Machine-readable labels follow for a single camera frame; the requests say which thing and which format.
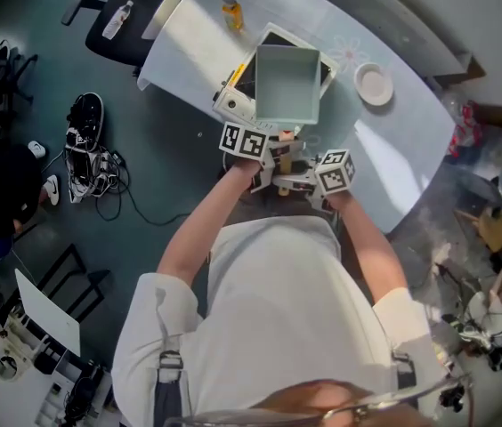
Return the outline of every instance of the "gray floor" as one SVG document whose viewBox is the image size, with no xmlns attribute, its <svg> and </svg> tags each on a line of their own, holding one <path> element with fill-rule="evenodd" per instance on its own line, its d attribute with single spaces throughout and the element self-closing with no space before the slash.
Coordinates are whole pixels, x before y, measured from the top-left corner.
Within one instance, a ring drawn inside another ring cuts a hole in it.
<svg viewBox="0 0 502 427">
<path fill-rule="evenodd" d="M 20 114 L 12 140 L 38 140 L 48 148 L 51 159 L 63 147 L 71 104 L 80 93 L 96 92 L 105 104 L 103 143 L 125 159 L 139 208 L 154 221 L 191 211 L 219 172 L 220 126 L 156 87 L 141 92 L 132 67 L 90 52 L 85 38 L 96 12 L 82 10 L 65 27 L 61 15 L 68 2 L 0 0 L 0 41 L 6 38 L 22 53 L 39 55 L 23 83 L 26 92 L 35 94 L 35 102 L 32 108 L 17 103 Z M 92 199 L 79 205 L 69 203 L 62 160 L 49 173 L 60 176 L 61 202 L 40 211 L 37 219 L 42 224 L 16 244 L 16 254 L 36 279 L 68 242 L 77 246 L 89 270 L 111 270 L 101 286 L 106 300 L 82 323 L 81 333 L 86 355 L 109 363 L 136 280 L 156 268 L 179 222 L 164 228 L 150 226 L 134 212 L 128 197 L 123 197 L 120 218 L 104 222 Z M 115 197 L 101 200 L 106 214 L 116 207 Z M 13 286 L 14 266 L 21 263 L 13 255 L 1 263 L 4 286 Z M 78 283 L 72 286 L 64 290 L 61 303 L 80 292 Z"/>
</svg>

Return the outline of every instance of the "white table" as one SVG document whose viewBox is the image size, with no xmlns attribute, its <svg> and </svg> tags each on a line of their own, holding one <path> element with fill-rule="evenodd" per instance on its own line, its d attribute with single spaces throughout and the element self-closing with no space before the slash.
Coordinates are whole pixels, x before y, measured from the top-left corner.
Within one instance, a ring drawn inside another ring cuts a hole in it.
<svg viewBox="0 0 502 427">
<path fill-rule="evenodd" d="M 4 355 L 3 341 L 0 339 L 0 357 Z M 57 371 L 44 375 L 31 366 L 15 380 L 0 379 L 0 427 L 35 427 L 40 408 L 54 384 L 64 389 L 58 400 L 63 407 L 65 392 L 71 391 L 73 382 Z"/>
<path fill-rule="evenodd" d="M 326 0 L 238 1 L 245 20 L 240 35 L 226 28 L 222 0 L 182 0 L 154 42 L 138 86 L 157 85 L 221 121 L 212 98 L 255 48 L 265 25 L 300 36 L 341 65 L 320 103 L 319 123 L 304 128 L 302 139 L 311 155 L 352 151 L 352 193 L 382 231 L 391 231 L 445 155 L 454 128 L 449 114 L 389 47 Z M 393 100 L 381 109 L 367 108 L 353 88 L 353 71 L 364 61 L 380 64 L 393 78 Z"/>
</svg>

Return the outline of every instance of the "light blue box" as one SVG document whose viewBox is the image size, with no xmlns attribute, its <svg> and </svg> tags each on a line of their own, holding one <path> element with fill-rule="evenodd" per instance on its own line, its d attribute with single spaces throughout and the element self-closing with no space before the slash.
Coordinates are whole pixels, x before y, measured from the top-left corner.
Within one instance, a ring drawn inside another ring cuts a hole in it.
<svg viewBox="0 0 502 427">
<path fill-rule="evenodd" d="M 294 46 L 257 46 L 255 120 L 316 125 L 320 108 L 320 52 Z"/>
</svg>

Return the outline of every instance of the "person in black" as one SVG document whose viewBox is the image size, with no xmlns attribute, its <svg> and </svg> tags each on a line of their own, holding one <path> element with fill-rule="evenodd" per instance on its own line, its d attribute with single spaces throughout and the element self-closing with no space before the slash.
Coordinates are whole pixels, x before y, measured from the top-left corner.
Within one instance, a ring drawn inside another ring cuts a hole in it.
<svg viewBox="0 0 502 427">
<path fill-rule="evenodd" d="M 0 239 L 22 231 L 23 224 L 47 198 L 59 202 L 55 175 L 42 183 L 39 158 L 45 148 L 35 141 L 27 147 L 16 145 L 0 156 Z"/>
</svg>

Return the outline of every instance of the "hand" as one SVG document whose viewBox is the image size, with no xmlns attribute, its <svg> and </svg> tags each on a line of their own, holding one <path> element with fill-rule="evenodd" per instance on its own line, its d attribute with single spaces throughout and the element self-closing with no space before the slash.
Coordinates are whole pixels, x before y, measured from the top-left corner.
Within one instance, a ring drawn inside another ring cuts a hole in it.
<svg viewBox="0 0 502 427">
<path fill-rule="evenodd" d="M 23 231 L 23 225 L 19 220 L 13 219 L 13 227 L 16 230 L 16 234 L 20 234 Z"/>
<path fill-rule="evenodd" d="M 258 161 L 239 158 L 231 167 L 231 171 L 235 171 L 251 181 L 261 171 L 261 164 Z"/>
<path fill-rule="evenodd" d="M 326 200 L 330 203 L 334 210 L 340 211 L 348 202 L 353 199 L 349 191 L 339 191 L 326 196 Z"/>
</svg>

